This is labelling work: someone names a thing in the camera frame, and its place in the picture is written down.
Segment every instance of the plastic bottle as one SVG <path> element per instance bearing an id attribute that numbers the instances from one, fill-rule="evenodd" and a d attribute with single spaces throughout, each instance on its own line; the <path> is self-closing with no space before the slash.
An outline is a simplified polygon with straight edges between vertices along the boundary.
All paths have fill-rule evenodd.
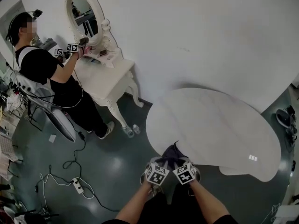
<path id="1" fill-rule="evenodd" d="M 127 127 L 125 127 L 125 128 L 122 128 L 123 129 L 123 131 L 125 132 L 125 134 L 129 137 L 129 138 L 133 138 L 134 137 L 134 132 L 133 132 L 133 130 L 129 127 L 129 126 L 127 126 Z"/>
<path id="2" fill-rule="evenodd" d="M 136 134 L 140 134 L 140 128 L 137 125 L 133 125 L 133 130 Z"/>

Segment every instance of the pile of shoes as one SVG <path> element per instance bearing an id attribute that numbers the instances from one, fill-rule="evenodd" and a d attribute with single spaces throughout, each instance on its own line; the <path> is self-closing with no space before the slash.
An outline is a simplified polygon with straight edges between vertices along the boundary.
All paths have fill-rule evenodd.
<path id="1" fill-rule="evenodd" d="M 296 133 L 296 116 L 295 110 L 290 105 L 286 109 L 276 111 L 276 119 L 283 127 L 285 127 L 286 138 L 291 147 L 295 147 L 295 141 L 297 139 Z"/>

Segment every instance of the round table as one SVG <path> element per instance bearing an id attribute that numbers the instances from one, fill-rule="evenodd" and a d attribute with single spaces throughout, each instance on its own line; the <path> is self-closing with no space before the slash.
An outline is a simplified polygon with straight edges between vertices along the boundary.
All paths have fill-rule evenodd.
<path id="1" fill-rule="evenodd" d="M 247 173 L 267 182 L 277 173 L 281 149 L 268 122 L 248 104 L 221 92 L 185 88 L 160 97 L 146 131 L 162 155 L 177 142 L 194 164 Z"/>

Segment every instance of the green floor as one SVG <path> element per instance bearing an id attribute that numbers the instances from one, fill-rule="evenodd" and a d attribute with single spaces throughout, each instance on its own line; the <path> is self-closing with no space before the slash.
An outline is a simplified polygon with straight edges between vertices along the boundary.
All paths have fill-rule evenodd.
<path id="1" fill-rule="evenodd" d="M 151 147 L 145 131 L 145 121 L 150 109 L 148 105 L 137 107 L 130 96 L 123 96 L 119 108 L 127 123 L 139 125 L 141 134 L 129 139 L 106 107 L 99 107 L 103 120 L 115 121 L 115 130 L 105 140 L 99 140 L 95 134 L 87 134 L 86 148 L 78 153 L 78 162 L 82 166 L 82 178 L 88 182 L 101 203 L 111 209 L 121 209 L 130 197 L 137 191 L 139 177 L 146 163 L 157 156 Z M 284 92 L 271 107 L 262 115 L 271 124 L 278 135 L 282 148 L 282 165 L 277 175 L 270 182 L 260 182 L 250 175 L 224 176 L 217 167 L 201 166 L 201 183 L 218 197 L 228 208 L 235 219 L 242 224 L 259 224 L 266 217 L 272 205 L 282 202 L 287 188 L 292 166 L 292 153 L 287 150 L 284 140 L 284 130 L 278 125 L 273 113 L 278 108 L 290 104 L 289 95 Z M 84 143 L 77 137 L 76 143 L 67 141 L 54 126 L 45 122 L 45 116 L 37 113 L 38 123 L 43 127 L 40 132 L 26 120 L 21 120 L 14 134 L 14 144 L 22 153 L 24 163 L 12 164 L 10 169 L 19 178 L 13 177 L 17 199 L 22 200 L 27 209 L 40 210 L 44 206 L 43 184 L 39 184 L 38 194 L 35 185 L 40 180 L 39 174 L 52 173 L 71 180 L 79 176 L 79 167 L 73 164 L 65 170 L 62 164 L 73 159 L 73 151 L 82 148 Z M 48 141 L 51 134 L 56 134 L 54 144 Z M 164 189 L 170 197 L 175 183 L 165 182 Z M 58 186 L 52 178 L 45 185 L 45 196 L 51 213 L 60 216 L 53 217 L 52 223 L 57 224 L 100 224 L 115 217 L 115 212 L 102 208 L 97 200 L 85 199 L 79 195 L 73 186 Z"/>

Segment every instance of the mirror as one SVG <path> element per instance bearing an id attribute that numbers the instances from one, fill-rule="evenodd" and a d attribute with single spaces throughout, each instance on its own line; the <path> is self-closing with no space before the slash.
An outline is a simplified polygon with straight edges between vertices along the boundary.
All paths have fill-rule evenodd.
<path id="1" fill-rule="evenodd" d="M 72 0 L 71 11 L 81 34 L 91 38 L 98 33 L 97 20 L 92 7 L 86 0 Z"/>

